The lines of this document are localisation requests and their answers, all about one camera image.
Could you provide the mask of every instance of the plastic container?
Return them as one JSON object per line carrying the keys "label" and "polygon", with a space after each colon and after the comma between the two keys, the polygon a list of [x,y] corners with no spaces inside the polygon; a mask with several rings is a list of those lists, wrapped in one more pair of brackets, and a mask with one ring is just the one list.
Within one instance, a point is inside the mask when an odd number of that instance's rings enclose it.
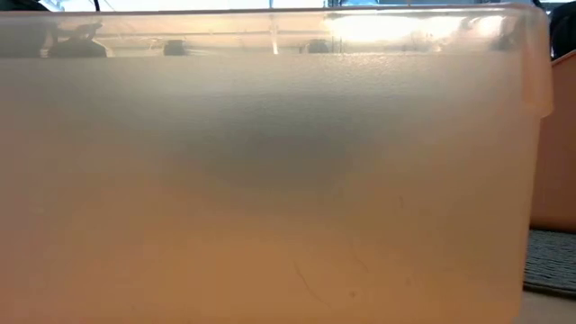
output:
{"label": "plastic container", "polygon": [[546,34],[516,5],[1,14],[0,322],[509,324]]}

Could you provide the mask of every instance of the scratch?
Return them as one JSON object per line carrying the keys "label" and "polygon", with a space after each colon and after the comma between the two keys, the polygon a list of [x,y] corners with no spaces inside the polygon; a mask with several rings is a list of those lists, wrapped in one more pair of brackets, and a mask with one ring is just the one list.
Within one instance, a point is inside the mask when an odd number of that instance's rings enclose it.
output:
{"label": "scratch", "polygon": [[300,271],[300,268],[298,267],[298,264],[296,263],[296,261],[294,261],[294,271],[296,271],[296,274],[300,277],[300,279],[302,280],[302,283],[304,284],[304,286],[306,287],[306,290],[308,291],[308,293],[310,294],[310,296],[312,296],[312,298],[314,298],[315,300],[317,300],[318,302],[323,303],[324,305],[326,305],[328,308],[332,309],[332,306],[330,306],[329,303],[323,301],[315,292],[314,290],[312,290],[312,288],[310,287],[310,285],[308,284],[308,282],[306,281],[306,278],[304,278],[304,275],[302,274],[302,272]]}
{"label": "scratch", "polygon": [[350,251],[352,251],[352,257],[354,258],[354,260],[364,269],[364,271],[370,274],[370,269],[368,269],[368,265],[366,265],[366,263],[364,263],[364,261],[362,261],[360,257],[358,257],[356,249],[354,248],[354,243],[352,242],[351,238],[348,239],[348,244],[350,245]]}

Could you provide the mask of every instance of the gray mat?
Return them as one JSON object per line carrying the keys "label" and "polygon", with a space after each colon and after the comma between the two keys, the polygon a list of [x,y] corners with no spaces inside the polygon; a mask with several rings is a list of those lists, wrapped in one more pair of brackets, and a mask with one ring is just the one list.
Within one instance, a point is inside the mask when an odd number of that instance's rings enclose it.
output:
{"label": "gray mat", "polygon": [[576,298],[576,234],[530,230],[524,288]]}

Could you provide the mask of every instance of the translucent plastic bin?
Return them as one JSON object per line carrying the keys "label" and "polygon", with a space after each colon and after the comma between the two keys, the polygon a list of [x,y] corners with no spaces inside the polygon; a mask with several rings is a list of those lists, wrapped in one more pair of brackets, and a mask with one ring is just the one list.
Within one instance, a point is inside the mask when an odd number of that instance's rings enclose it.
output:
{"label": "translucent plastic bin", "polygon": [[546,23],[1,14],[0,322],[509,324]]}

